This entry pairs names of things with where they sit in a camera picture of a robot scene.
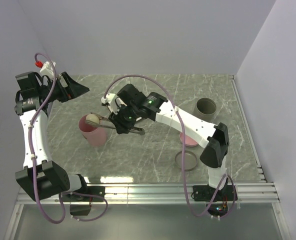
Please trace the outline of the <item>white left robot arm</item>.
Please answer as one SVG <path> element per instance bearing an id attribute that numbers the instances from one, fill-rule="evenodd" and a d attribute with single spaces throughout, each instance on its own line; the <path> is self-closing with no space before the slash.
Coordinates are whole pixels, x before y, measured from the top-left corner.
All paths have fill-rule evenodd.
<path id="1" fill-rule="evenodd" d="M 52 70 L 26 72 L 17 75 L 20 87 L 15 95 L 14 110 L 19 116 L 25 144 L 23 169 L 15 173 L 20 187 L 35 199 L 50 198 L 62 192 L 71 192 L 77 201 L 89 196 L 89 188 L 81 174 L 69 175 L 51 156 L 47 126 L 49 104 L 73 100 L 89 88 L 77 83 L 66 72 L 54 74 Z"/>

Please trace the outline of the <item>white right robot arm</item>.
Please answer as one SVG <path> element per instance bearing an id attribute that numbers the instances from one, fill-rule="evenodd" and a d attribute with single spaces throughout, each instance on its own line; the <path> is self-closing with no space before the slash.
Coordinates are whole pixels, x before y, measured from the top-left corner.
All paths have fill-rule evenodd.
<path id="1" fill-rule="evenodd" d="M 201 120 L 174 106 L 166 97 L 156 92 L 144 95 L 132 84 L 116 94 L 106 94 L 101 103 L 110 107 L 108 119 L 118 134 L 128 134 L 137 118 L 142 118 L 165 124 L 196 141 L 203 148 L 199 159 L 207 166 L 210 197 L 220 200 L 226 195 L 229 133 L 225 124 Z"/>

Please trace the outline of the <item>metal tongs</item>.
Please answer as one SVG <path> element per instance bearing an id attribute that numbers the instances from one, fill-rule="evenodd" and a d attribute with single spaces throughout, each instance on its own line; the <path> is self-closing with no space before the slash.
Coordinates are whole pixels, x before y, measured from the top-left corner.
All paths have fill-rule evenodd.
<path id="1" fill-rule="evenodd" d="M 93 127 L 105 128 L 105 129 L 113 129 L 113 130 L 116 130 L 116 132 L 119 135 L 121 135 L 121 134 L 129 134 L 129 133 L 137 134 L 137 135 L 140 135 L 140 136 L 145 135 L 145 130 L 143 128 L 139 128 L 139 127 L 134 126 L 134 127 L 131 127 L 129 129 L 127 129 L 127 128 L 124 128 L 122 126 L 115 126 L 108 118 L 103 117 L 103 116 L 98 115 L 98 114 L 96 114 L 96 115 L 100 119 L 100 124 L 91 125 Z"/>

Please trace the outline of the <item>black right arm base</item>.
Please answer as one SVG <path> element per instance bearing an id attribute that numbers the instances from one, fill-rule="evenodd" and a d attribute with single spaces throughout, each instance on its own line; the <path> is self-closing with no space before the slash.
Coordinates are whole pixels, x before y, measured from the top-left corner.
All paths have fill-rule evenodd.
<path id="1" fill-rule="evenodd" d="M 191 197 L 195 202 L 209 203 L 215 193 L 215 189 L 208 185 L 193 185 L 192 190 Z M 211 217 L 222 218 L 230 212 L 237 200 L 236 188 L 226 183 L 218 190 L 207 212 Z"/>

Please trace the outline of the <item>white egg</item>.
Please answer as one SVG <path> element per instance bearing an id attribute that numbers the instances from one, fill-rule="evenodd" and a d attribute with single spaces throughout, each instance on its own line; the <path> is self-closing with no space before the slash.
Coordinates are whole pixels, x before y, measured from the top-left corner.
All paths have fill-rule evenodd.
<path id="1" fill-rule="evenodd" d="M 100 121 L 100 118 L 93 113 L 88 114 L 85 118 L 85 122 L 89 125 L 99 125 Z"/>

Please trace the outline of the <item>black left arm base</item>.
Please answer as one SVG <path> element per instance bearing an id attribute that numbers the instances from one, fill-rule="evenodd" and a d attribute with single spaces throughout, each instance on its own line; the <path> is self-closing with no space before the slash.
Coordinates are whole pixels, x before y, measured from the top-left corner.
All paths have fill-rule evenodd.
<path id="1" fill-rule="evenodd" d="M 69 203 L 69 213 L 73 217 L 86 217 L 93 203 L 104 203 L 106 188 L 104 186 L 88 186 L 85 192 L 64 193 L 62 201 Z"/>

